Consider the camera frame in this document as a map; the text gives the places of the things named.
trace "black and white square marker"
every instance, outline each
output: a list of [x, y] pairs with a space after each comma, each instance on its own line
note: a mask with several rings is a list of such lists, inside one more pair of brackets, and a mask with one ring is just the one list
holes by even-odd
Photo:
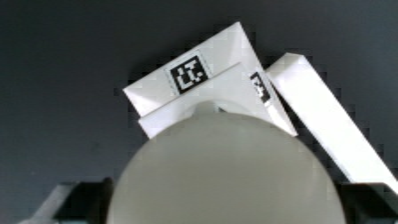
[[261, 99], [263, 104], [265, 104], [267, 101], [270, 100], [270, 94], [268, 94], [268, 91], [267, 91], [267, 88], [265, 88], [265, 83], [263, 83], [258, 72], [251, 75], [251, 81], [253, 81], [253, 85], [254, 85], [254, 88], [256, 88], [256, 91], [258, 91], [260, 99]]
[[199, 55], [194, 55], [183, 63], [169, 69], [178, 93], [183, 94], [206, 80], [208, 72]]

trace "white rounded object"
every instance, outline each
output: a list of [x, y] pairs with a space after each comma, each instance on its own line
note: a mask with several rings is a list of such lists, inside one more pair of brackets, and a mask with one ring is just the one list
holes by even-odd
[[331, 177], [300, 141], [244, 115], [181, 121], [130, 161], [107, 222], [345, 223]]

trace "white panel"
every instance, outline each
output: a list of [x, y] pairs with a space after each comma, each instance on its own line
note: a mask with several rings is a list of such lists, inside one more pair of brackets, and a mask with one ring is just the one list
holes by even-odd
[[265, 73], [350, 182], [384, 182], [398, 193], [395, 176], [306, 57], [288, 53]]
[[[194, 47], [194, 49], [153, 71], [153, 73], [125, 88], [130, 101], [133, 103], [137, 112], [144, 117], [162, 106], [183, 95], [176, 82], [183, 80], [173, 79], [173, 69], [185, 64], [187, 61], [197, 57], [197, 64], [203, 66], [205, 75], [201, 78], [212, 79], [235, 64], [242, 63], [244, 69], [249, 74], [260, 73], [261, 82], [270, 94], [267, 104], [274, 106], [274, 119], [272, 123], [286, 130], [295, 136], [295, 128], [290, 118], [283, 109], [281, 101], [276, 91], [270, 87], [270, 81], [261, 75], [263, 67], [245, 36], [240, 23], [231, 27]], [[192, 87], [192, 82], [187, 81], [180, 85], [181, 88]]]

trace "gray background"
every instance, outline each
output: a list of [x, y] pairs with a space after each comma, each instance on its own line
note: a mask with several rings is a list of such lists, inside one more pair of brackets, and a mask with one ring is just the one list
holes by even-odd
[[265, 64], [309, 56], [398, 165], [396, 0], [0, 0], [0, 223], [59, 182], [117, 179], [146, 142], [121, 88], [238, 20]]

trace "white plastic part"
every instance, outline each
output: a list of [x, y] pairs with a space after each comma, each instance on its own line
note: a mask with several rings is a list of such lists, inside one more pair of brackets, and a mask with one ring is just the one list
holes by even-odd
[[[276, 125], [284, 124], [283, 121], [272, 119], [279, 117], [276, 115], [276, 105], [268, 104], [265, 106], [244, 66], [237, 64], [228, 71], [141, 118], [139, 123], [149, 138], [157, 136], [173, 124], [192, 116], [196, 105], [205, 101], [213, 101], [215, 106], [226, 112], [254, 116]], [[290, 135], [295, 135], [288, 126], [279, 126], [279, 128]]]
[[284, 54], [267, 75], [352, 183], [398, 183], [306, 57]]
[[[263, 97], [270, 105], [272, 123], [295, 136], [295, 128], [283, 109], [270, 81], [263, 76], [263, 67], [245, 36], [240, 23], [194, 47], [194, 49], [153, 71], [153, 73], [125, 88], [125, 93], [137, 112], [144, 117], [167, 103], [178, 99], [206, 81], [242, 63], [247, 74], [258, 73], [256, 83], [267, 90]], [[231, 85], [229, 92], [240, 89]]]
[[331, 177], [300, 141], [254, 117], [196, 114], [135, 154], [107, 223], [343, 224]]

